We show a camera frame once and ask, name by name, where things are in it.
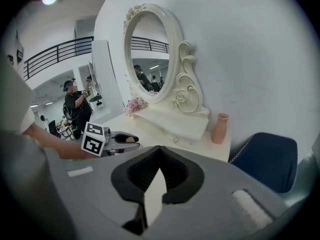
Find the black railing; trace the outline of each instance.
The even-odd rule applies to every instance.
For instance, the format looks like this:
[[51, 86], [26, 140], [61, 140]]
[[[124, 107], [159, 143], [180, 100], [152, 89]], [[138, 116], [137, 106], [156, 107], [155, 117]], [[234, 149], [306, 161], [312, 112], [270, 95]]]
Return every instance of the black railing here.
[[143, 37], [133, 36], [131, 38], [131, 50], [144, 50], [159, 53], [170, 53], [169, 44]]
[[93, 36], [78, 38], [52, 46], [24, 62], [24, 80], [69, 58], [92, 52]]

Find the white sleeve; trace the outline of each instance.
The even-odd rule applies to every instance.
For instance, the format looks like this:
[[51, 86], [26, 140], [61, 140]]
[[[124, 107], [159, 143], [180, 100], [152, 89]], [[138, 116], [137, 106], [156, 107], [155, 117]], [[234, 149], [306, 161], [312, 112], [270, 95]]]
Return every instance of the white sleeve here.
[[34, 94], [1, 53], [0, 86], [0, 129], [22, 134], [35, 120], [30, 108]]
[[35, 114], [32, 112], [31, 108], [27, 110], [20, 125], [20, 130], [18, 134], [24, 133], [35, 121]]

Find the blue chair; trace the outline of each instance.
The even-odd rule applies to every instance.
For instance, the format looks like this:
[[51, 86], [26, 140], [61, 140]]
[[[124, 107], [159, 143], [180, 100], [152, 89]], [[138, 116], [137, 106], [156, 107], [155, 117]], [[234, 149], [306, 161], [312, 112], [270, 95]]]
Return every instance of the blue chair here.
[[229, 161], [276, 193], [286, 193], [295, 183], [298, 150], [295, 140], [260, 132]]

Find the white vanity table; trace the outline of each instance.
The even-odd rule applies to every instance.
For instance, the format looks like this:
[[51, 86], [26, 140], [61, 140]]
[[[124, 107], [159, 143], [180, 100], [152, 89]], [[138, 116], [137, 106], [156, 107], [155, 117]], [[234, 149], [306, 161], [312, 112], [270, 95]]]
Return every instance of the white vanity table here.
[[140, 148], [159, 145], [194, 152], [224, 162], [228, 162], [229, 159], [231, 141], [228, 135], [222, 144], [217, 145], [211, 141], [211, 133], [205, 131], [200, 140], [200, 148], [191, 150], [178, 146], [173, 141], [170, 141], [163, 129], [140, 116], [130, 118], [125, 114], [121, 114], [102, 125], [109, 127], [113, 132], [122, 131], [136, 135], [139, 138]]

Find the pink flower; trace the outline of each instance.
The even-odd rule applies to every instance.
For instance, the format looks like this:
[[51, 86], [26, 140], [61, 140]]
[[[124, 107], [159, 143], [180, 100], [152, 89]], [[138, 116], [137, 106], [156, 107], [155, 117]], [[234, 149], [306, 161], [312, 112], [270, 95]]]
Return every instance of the pink flower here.
[[140, 98], [136, 98], [136, 99], [130, 100], [128, 102], [127, 107], [124, 108], [123, 111], [125, 112], [125, 114], [127, 116], [130, 117], [134, 112], [142, 110], [146, 106], [147, 106], [147, 103], [144, 100], [142, 100]]

